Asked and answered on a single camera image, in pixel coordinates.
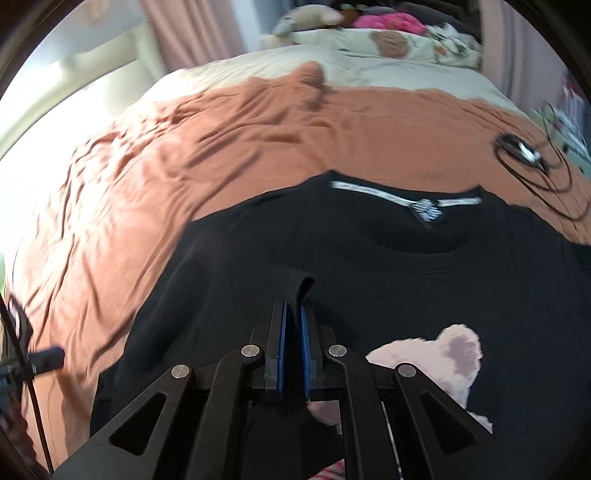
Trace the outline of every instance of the black cable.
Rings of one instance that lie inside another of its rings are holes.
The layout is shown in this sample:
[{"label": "black cable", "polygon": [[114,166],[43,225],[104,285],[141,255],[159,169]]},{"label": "black cable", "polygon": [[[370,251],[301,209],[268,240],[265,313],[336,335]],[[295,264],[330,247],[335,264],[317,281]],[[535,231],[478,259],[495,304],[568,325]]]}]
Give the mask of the black cable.
[{"label": "black cable", "polygon": [[[552,110],[552,114],[553,114],[553,118],[556,119],[556,112],[554,110],[554,107],[552,107],[552,105],[550,105],[548,102],[544,102],[542,104],[542,107],[544,108],[545,106],[550,107],[550,109]],[[543,174],[546,176],[545,183],[546,185],[540,185],[539,183],[536,183],[526,177],[524,177],[521,173],[517,172],[514,168],[512,168],[507,162],[505,162],[500,155],[501,150],[505,151],[500,145],[496,144],[495,145],[495,155],[496,155],[496,159],[500,162],[501,165],[503,165],[505,167],[505,169],[511,173],[511,175],[513,175],[517,180],[519,180],[519,182],[530,191],[531,194],[533,194],[535,197],[537,197],[538,199],[540,199],[552,212],[554,212],[556,215],[558,215],[559,217],[562,217],[566,220],[569,220],[571,222],[580,222],[581,220],[583,220],[587,214],[589,213],[589,209],[591,208],[591,200],[587,200],[587,205],[584,208],[584,211],[579,215],[579,216],[570,216],[567,213],[561,212],[560,210],[558,210],[556,207],[554,207],[551,203],[549,203],[545,198],[542,197],[542,195],[539,194],[539,192],[537,192],[536,190],[534,190],[533,187],[542,190],[543,192],[550,192],[550,193],[554,193],[555,195],[561,194],[561,193],[568,193],[573,189],[573,173],[570,169],[570,165],[569,162],[566,160],[566,158],[564,157],[563,153],[560,151],[560,149],[556,148],[556,146],[554,145],[554,143],[552,142],[552,138],[550,135],[550,132],[548,131],[548,120],[546,119],[546,115],[544,113],[544,111],[542,110],[542,120],[544,122],[544,132],[546,134],[546,140],[540,142],[539,144],[537,144],[535,146],[536,149],[539,149],[541,146],[545,146],[545,145],[550,145],[552,147],[552,150],[554,150],[554,153],[556,153],[556,155],[559,157],[560,161],[558,163],[555,164],[551,164],[548,163],[547,161],[545,162],[545,164],[547,165],[547,167],[549,169],[557,169],[562,167],[563,165],[566,165],[566,169],[569,173],[569,183],[566,187],[562,187],[562,188],[556,188],[556,187],[551,187],[548,184],[550,175],[548,172],[546,171],[541,171],[540,174]]]},{"label": "black cable", "polygon": [[51,462],[51,456],[49,454],[49,447],[47,446],[47,439],[45,437],[45,430],[43,430],[43,422],[41,421],[41,410],[39,409],[39,402],[37,401],[37,394],[35,393],[35,387],[33,386],[33,376],[31,375],[31,366],[22,354],[21,346],[18,343],[17,333],[10,320],[10,314],[2,295],[0,295],[0,318],[4,329],[10,338],[12,346],[17,354],[18,363],[21,366],[23,377],[25,378],[25,384],[29,390],[31,396],[31,404],[33,405],[33,413],[35,414],[35,423],[37,424],[37,430],[39,432],[39,439],[41,440],[41,448],[43,449],[43,455],[47,462],[47,470],[50,475],[53,475],[53,464]]}]

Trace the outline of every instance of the black t-shirt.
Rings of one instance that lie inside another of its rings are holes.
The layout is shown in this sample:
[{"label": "black t-shirt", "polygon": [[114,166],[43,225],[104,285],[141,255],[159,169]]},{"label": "black t-shirt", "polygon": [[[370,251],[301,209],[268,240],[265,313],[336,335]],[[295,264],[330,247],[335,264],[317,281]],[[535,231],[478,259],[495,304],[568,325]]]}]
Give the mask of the black t-shirt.
[{"label": "black t-shirt", "polygon": [[[388,194],[481,202],[441,207],[425,222]],[[273,300],[297,304],[310,276],[319,323],[364,355],[453,324],[474,330],[483,358],[468,410],[537,478],[558,467],[591,416],[591,296],[561,235],[481,188],[408,192],[329,172],[187,225],[125,353],[99,381],[92,431],[171,366],[203,367],[248,343]],[[312,476],[342,457],[340,443],[303,400],[260,406],[243,478]]]}]

